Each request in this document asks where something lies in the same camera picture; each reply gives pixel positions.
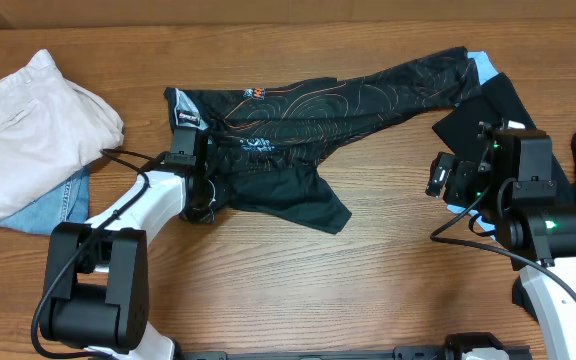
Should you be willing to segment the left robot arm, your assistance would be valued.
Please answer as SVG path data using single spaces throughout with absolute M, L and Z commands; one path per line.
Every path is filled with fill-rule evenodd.
M 175 127 L 170 150 L 136 168 L 135 184 L 84 223 L 52 231 L 31 343 L 47 359 L 180 359 L 180 345 L 149 322 L 148 247 L 174 217 L 211 223 L 217 188 L 208 137 Z

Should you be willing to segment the black orange patterned jersey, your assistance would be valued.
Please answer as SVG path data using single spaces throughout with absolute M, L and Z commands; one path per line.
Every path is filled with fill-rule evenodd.
M 172 125 L 206 133 L 208 169 L 228 192 L 223 207 L 336 234 L 352 214 L 320 177 L 319 164 L 344 145 L 480 94 L 468 52 L 450 48 L 353 79 L 243 90 L 168 87 L 164 97 Z

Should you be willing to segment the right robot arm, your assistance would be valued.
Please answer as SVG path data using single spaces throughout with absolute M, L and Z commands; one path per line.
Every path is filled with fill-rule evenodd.
M 552 359 L 576 359 L 576 205 L 556 198 L 552 141 L 537 129 L 493 128 L 480 133 L 478 162 L 441 152 L 426 193 L 493 225 L 491 251 L 518 272 Z

